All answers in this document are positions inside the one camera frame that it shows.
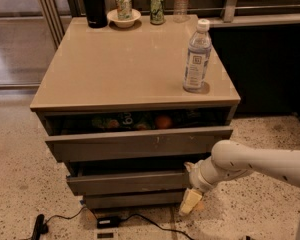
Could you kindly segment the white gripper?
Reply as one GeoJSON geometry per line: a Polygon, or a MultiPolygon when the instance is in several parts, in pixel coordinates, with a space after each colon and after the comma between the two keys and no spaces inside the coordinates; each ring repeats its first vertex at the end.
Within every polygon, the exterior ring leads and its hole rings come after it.
{"type": "Polygon", "coordinates": [[[194,189],[186,189],[179,208],[180,216],[190,214],[202,199],[203,193],[229,177],[229,171],[217,166],[211,157],[196,163],[185,162],[184,166],[194,189]]]}

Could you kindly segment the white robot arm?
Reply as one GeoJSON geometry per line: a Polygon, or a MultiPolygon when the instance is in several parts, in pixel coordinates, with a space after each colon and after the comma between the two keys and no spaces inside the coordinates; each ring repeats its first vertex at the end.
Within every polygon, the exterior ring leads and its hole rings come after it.
{"type": "MultiPolygon", "coordinates": [[[[187,188],[179,214],[188,215],[207,191],[218,183],[255,171],[300,188],[300,150],[255,149],[231,140],[218,141],[211,156],[184,163],[191,188],[187,188]]],[[[300,240],[300,221],[296,240],[300,240]]]]}

